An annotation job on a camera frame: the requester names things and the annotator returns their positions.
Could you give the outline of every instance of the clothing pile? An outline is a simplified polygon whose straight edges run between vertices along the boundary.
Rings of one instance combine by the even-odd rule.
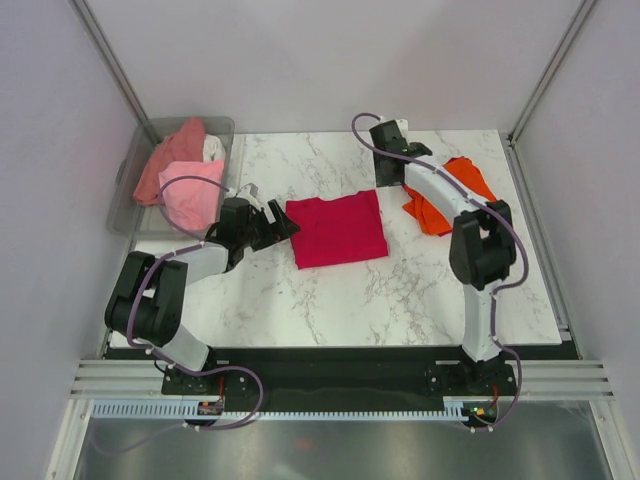
[[[156,147],[133,198],[143,206],[160,203],[160,189],[176,177],[197,175],[220,183],[226,152],[218,137],[207,135],[199,118],[187,120]],[[216,221],[220,189],[196,179],[176,181],[163,193],[169,218],[182,228],[204,230]]]

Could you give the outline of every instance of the table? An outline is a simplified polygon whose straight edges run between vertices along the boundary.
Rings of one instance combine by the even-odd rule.
[[[444,163],[467,156],[498,198],[529,253],[531,273],[520,288],[500,293],[498,335],[509,344],[558,344],[557,322],[516,189],[495,130],[410,132]],[[253,182],[263,200],[333,199],[375,188],[371,153],[351,133],[238,135],[229,184]],[[230,273],[189,287],[183,324],[214,347],[371,347],[452,345],[462,341],[462,286],[448,264],[450,236],[424,235],[402,210],[401,187],[377,189],[390,255],[349,265],[298,270],[290,242],[247,251]],[[190,241],[144,241],[159,254]],[[520,259],[511,277],[520,276]],[[114,333],[112,347],[124,347]]]

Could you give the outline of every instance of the red wire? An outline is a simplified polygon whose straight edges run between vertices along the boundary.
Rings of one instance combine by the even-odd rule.
[[[491,402],[491,405],[489,405],[489,409],[493,408],[495,406],[496,403],[498,403],[498,386],[494,383],[493,384],[493,401]]]

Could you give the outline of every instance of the clear plastic bin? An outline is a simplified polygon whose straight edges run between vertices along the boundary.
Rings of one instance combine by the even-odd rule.
[[[151,120],[149,123],[156,129],[161,138],[165,138],[180,130],[182,124],[189,118],[158,118]],[[228,117],[200,118],[204,123],[204,129],[207,134],[219,137],[226,150],[224,173],[222,175],[222,182],[225,183],[227,172],[229,171],[235,124]],[[107,229],[110,232],[127,236],[133,235],[137,240],[184,238],[182,233],[175,231],[167,223],[158,206],[143,207],[133,199],[133,192],[154,149],[155,145],[144,134],[142,127],[138,126],[133,135],[133,140],[131,140],[127,158],[122,162],[116,176],[116,193],[107,218]],[[223,195],[224,192],[221,191],[218,208],[222,205]]]

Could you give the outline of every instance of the white cloth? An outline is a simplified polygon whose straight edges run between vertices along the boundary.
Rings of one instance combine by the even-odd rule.
[[[204,146],[202,147],[202,161],[213,162],[223,160],[226,155],[220,139],[214,135],[205,135]]]

